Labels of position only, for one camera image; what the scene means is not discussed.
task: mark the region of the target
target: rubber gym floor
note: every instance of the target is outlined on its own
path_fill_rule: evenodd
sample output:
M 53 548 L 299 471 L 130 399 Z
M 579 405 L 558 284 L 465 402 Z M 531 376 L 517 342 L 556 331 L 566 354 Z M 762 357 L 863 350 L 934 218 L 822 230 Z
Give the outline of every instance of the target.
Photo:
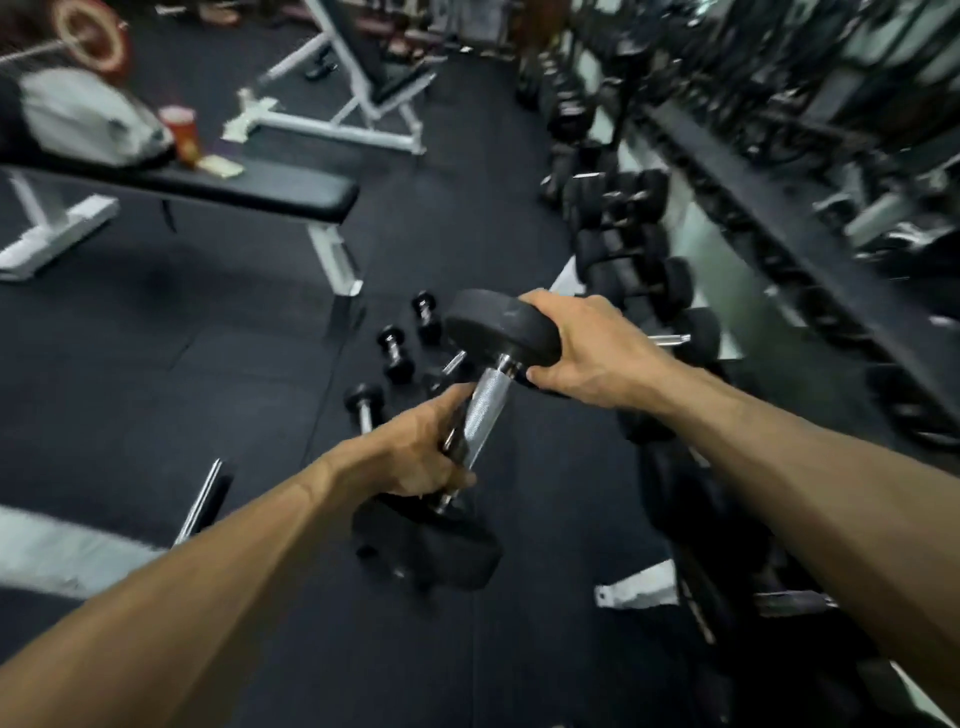
M 214 141 L 235 90 L 308 35 L 131 27 L 134 89 L 196 108 L 210 152 L 236 151 Z M 512 74 L 451 59 L 420 104 L 420 160 L 274 131 L 244 149 L 360 182 L 343 234 L 366 287 L 348 309 L 334 306 L 299 227 L 174 202 L 174 233 L 157 199 L 132 196 L 38 278 L 0 287 L 0 504 L 169 544 L 215 457 L 238 468 L 229 512 L 351 436 L 342 394 L 384 381 L 375 333 L 412 331 L 418 290 L 443 305 L 464 287 L 549 286 L 569 250 L 562 221 L 536 202 L 548 139 L 514 103 Z M 339 74 L 272 91 L 326 117 L 347 99 Z M 24 225 L 5 187 L 0 231 L 13 239 Z M 421 370 L 444 360 L 411 350 Z M 395 389 L 389 409 L 418 401 L 416 386 Z M 665 557 L 614 416 L 517 390 L 477 471 L 468 500 L 505 549 L 489 587 L 417 597 L 338 541 L 270 638 L 233 724 L 694 723 L 683 614 L 592 603 L 595 584 Z M 74 606 L 0 591 L 0 655 Z

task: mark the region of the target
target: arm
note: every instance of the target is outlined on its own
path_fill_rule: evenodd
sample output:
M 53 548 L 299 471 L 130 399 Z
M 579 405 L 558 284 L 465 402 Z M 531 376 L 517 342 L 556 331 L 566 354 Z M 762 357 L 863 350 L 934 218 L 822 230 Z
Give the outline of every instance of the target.
M 960 719 L 960 479 L 813 425 L 692 369 L 605 299 L 535 291 L 564 358 L 528 378 L 668 424 L 953 719 Z
M 331 529 L 367 498 L 464 487 L 440 455 L 469 387 L 332 449 L 64 618 L 0 667 L 5 728 L 226 722 L 278 616 Z

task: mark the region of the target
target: white bench frame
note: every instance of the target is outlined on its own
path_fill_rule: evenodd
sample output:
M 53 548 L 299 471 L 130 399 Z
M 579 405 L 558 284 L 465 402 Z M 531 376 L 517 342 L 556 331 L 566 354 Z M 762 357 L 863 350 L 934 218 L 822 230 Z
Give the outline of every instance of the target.
M 424 154 L 426 148 L 423 146 L 423 123 L 414 112 L 411 102 L 417 94 L 433 83 L 437 78 L 436 72 L 424 74 L 383 104 L 379 106 L 374 104 L 371 101 L 370 79 L 367 78 L 360 63 L 343 39 L 337 34 L 324 7 L 318 0 L 303 0 L 303 3 L 313 15 L 321 32 L 262 74 L 253 84 L 237 92 L 240 99 L 240 115 L 227 122 L 222 138 L 225 141 L 245 144 L 253 130 L 262 126 L 373 147 L 396 149 L 412 155 Z M 257 96 L 258 89 L 282 78 L 305 62 L 311 61 L 327 46 L 333 47 L 338 60 L 346 68 L 352 93 L 352 98 L 329 121 L 275 111 L 279 104 L 277 99 Z M 364 126 L 344 124 L 357 109 L 363 116 Z M 402 117 L 409 133 L 382 132 L 373 127 L 375 122 L 395 109 Z
M 16 167 L 8 168 L 7 172 L 10 175 L 13 191 L 33 226 L 17 240 L 0 249 L 0 281 L 21 282 L 31 279 L 43 266 L 86 240 L 89 235 L 120 212 L 119 201 L 115 197 L 104 195 L 91 195 L 77 205 L 65 207 L 57 181 L 76 182 L 80 179 L 79 177 Z M 91 183 L 98 186 L 116 186 L 131 192 L 137 191 L 135 187 L 127 187 L 120 183 L 116 185 L 100 181 L 91 181 Z M 163 198 L 176 197 L 176 195 L 165 193 L 159 195 L 147 190 L 144 190 L 143 194 Z M 223 206 L 188 195 L 183 195 L 180 199 L 193 204 Z M 357 276 L 347 244 L 341 237 L 338 226 L 304 218 L 293 219 L 306 226 L 307 237 L 310 239 L 334 295 L 344 297 L 358 295 L 363 288 L 363 281 Z

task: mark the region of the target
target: adjustable bench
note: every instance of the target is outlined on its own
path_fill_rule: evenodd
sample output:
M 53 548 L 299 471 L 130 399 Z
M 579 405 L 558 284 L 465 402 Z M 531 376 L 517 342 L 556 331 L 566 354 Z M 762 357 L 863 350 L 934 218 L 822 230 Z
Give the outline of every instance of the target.
M 0 154 L 0 167 L 33 227 L 0 250 L 0 280 L 29 279 L 42 266 L 113 219 L 116 198 L 91 195 L 65 207 L 57 180 L 92 182 L 189 202 L 240 207 L 302 222 L 337 296 L 356 296 L 363 281 L 340 236 L 359 194 L 356 182 L 301 167 L 260 159 L 236 159 L 243 174 L 223 180 L 186 169 L 171 159 L 146 169 L 113 169 L 39 151 Z
M 310 38 L 253 84 L 240 89 L 241 113 L 227 122 L 223 139 L 243 144 L 254 129 L 265 126 L 423 154 L 426 151 L 422 142 L 423 124 L 411 101 L 437 77 L 434 64 L 422 61 L 401 73 L 391 74 L 373 46 L 360 37 L 340 0 L 303 0 L 303 4 L 317 21 L 320 34 Z M 276 99 L 258 97 L 267 84 L 311 61 L 318 52 L 331 45 L 348 72 L 353 96 L 329 121 L 274 111 L 278 103 Z M 344 124 L 357 109 L 363 116 L 364 126 Z M 399 112 L 409 133 L 382 132 L 373 127 L 376 121 L 393 110 Z

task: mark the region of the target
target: red cup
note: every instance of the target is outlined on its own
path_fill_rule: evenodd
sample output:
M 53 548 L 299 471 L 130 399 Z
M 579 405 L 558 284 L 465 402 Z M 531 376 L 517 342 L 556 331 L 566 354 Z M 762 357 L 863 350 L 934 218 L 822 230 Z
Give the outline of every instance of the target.
M 196 166 L 203 156 L 197 134 L 197 112 L 187 107 L 164 107 L 160 121 L 170 130 L 177 145 L 177 159 L 188 167 Z

